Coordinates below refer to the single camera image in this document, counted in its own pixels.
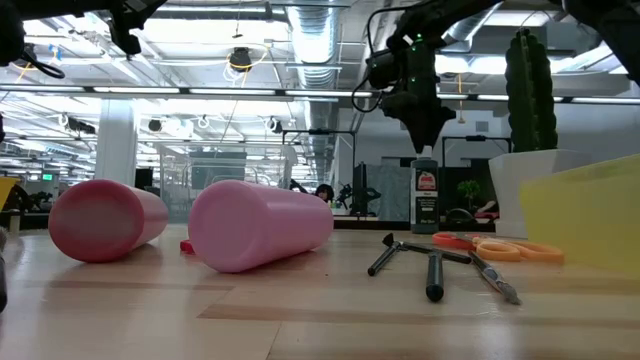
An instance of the pink cup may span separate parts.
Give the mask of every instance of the pink cup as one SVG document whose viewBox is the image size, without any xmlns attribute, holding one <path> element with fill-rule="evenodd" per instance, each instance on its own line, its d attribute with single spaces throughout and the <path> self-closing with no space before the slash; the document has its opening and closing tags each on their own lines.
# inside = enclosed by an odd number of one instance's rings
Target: pink cup
<svg viewBox="0 0 640 360">
<path fill-rule="evenodd" d="M 189 215 L 196 255 L 220 272 L 315 249 L 332 231 L 331 209 L 320 198 L 237 180 L 206 188 Z"/>
<path fill-rule="evenodd" d="M 84 262 L 117 260 L 162 233 L 169 221 L 158 196 L 111 180 L 72 186 L 55 202 L 49 234 L 65 255 Z"/>
</svg>

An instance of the black cylinder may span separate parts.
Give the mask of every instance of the black cylinder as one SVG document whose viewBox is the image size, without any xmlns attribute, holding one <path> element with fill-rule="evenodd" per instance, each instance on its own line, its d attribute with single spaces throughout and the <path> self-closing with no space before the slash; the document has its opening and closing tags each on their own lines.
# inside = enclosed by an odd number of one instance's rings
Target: black cylinder
<svg viewBox="0 0 640 360">
<path fill-rule="evenodd" d="M 0 313 L 7 306 L 7 282 L 4 276 L 4 260 L 0 254 Z"/>
<path fill-rule="evenodd" d="M 427 297 L 438 302 L 444 296 L 444 277 L 442 275 L 442 255 L 429 254 L 429 272 L 427 273 Z"/>
<path fill-rule="evenodd" d="M 371 265 L 371 267 L 367 270 L 369 276 L 375 276 L 380 269 L 386 264 L 393 255 L 395 255 L 396 251 L 398 251 L 398 247 L 400 246 L 399 242 L 394 242 L 393 245 L 389 246 L 387 250 L 380 255 L 380 257 L 376 260 L 376 262 Z"/>
</svg>

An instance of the wooden table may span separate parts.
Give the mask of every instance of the wooden table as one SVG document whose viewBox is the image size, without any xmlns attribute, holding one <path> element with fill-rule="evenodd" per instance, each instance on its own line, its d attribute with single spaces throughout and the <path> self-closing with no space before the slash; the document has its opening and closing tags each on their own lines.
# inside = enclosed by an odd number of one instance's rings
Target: wooden table
<svg viewBox="0 0 640 360">
<path fill-rule="evenodd" d="M 474 267 L 447 262 L 445 297 L 431 304 L 423 255 L 366 275 L 382 232 L 335 232 L 316 252 L 240 275 L 181 255 L 184 226 L 94 265 L 27 234 L 5 252 L 3 360 L 640 359 L 640 281 L 606 271 L 496 263 L 517 307 Z"/>
</svg>

